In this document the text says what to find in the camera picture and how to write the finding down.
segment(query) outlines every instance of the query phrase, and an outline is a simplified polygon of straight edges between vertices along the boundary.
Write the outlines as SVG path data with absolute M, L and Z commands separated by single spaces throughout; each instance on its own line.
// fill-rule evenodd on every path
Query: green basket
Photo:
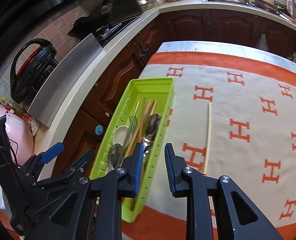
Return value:
M 96 179 L 106 175 L 108 169 L 108 152 L 112 147 L 112 136 L 116 128 L 120 125 L 130 125 L 129 116 L 133 115 L 137 102 L 139 100 L 142 102 L 144 98 L 146 98 L 146 102 L 148 102 L 149 99 L 157 101 L 154 113 L 160 114 L 162 118 L 151 152 L 144 165 L 145 171 L 141 178 L 141 187 L 138 197 L 135 199 L 125 198 L 122 203 L 122 219 L 128 223 L 132 223 L 137 215 L 142 212 L 148 196 L 166 133 L 169 109 L 174 99 L 173 78 L 134 79 L 128 83 L 103 137 L 90 174 L 90 179 Z M 137 111 L 138 121 L 141 118 L 141 110 L 142 104 L 139 105 Z

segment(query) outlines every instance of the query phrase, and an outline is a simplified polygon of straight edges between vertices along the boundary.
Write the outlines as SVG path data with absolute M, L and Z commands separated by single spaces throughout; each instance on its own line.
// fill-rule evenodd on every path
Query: orange border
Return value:
M 296 236 L 296 223 L 276 228 L 284 240 Z M 134 240 L 183 240 L 186 239 L 186 221 L 160 213 L 144 206 L 143 212 L 133 223 L 122 221 L 122 232 Z M 214 240 L 218 240 L 213 228 Z
M 270 63 L 231 55 L 194 51 L 159 52 L 152 55 L 149 64 L 198 65 L 236 69 L 274 78 L 296 87 L 296 73 Z

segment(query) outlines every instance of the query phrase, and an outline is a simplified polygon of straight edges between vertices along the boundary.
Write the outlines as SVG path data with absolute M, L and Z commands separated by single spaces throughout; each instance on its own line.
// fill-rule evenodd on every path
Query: pink rice cooker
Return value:
M 10 145 L 16 153 L 18 164 L 23 165 L 33 155 L 35 147 L 31 130 L 19 116 L 0 106 L 0 117 L 3 115 L 7 116 L 5 125 Z

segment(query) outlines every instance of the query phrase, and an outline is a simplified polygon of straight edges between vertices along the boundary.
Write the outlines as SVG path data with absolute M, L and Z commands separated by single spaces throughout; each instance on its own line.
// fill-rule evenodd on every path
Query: metal bolt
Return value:
M 87 177 L 81 177 L 80 179 L 79 179 L 79 182 L 81 183 L 81 184 L 86 184 L 87 182 L 88 182 L 88 178 Z
M 190 168 L 190 167 L 185 167 L 185 168 L 184 168 L 184 172 L 185 172 L 185 173 L 188 173 L 188 174 L 189 174 L 189 173 L 192 173 L 192 171 L 193 171 L 193 169 Z
M 223 183 L 228 183 L 230 181 L 230 178 L 228 176 L 221 176 L 220 179 Z
M 126 172 L 126 169 L 125 168 L 117 168 L 115 170 L 118 174 L 124 174 Z

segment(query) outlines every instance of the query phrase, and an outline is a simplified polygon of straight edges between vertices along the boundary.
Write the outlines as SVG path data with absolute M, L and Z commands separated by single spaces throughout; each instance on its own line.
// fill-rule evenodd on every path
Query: white countertop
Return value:
M 143 29 L 149 22 L 161 13 L 187 9 L 225 9 L 250 13 L 279 22 L 296 31 L 296 25 L 282 17 L 260 9 L 239 4 L 202 2 L 201 0 L 182 0 L 173 3 L 165 3 L 161 6 L 152 8 L 144 12 L 138 20 L 126 27 L 115 38 L 113 38 L 104 47 L 103 51 L 93 60 L 93 62 L 91 62 L 66 96 L 50 128 L 41 125 L 35 138 L 34 153 L 39 154 L 40 152 L 49 149 L 57 142 L 63 142 L 70 124 L 91 88 L 115 56 L 141 29 Z M 54 164 L 55 159 L 45 165 L 41 171 L 39 179 L 46 179 L 50 177 Z

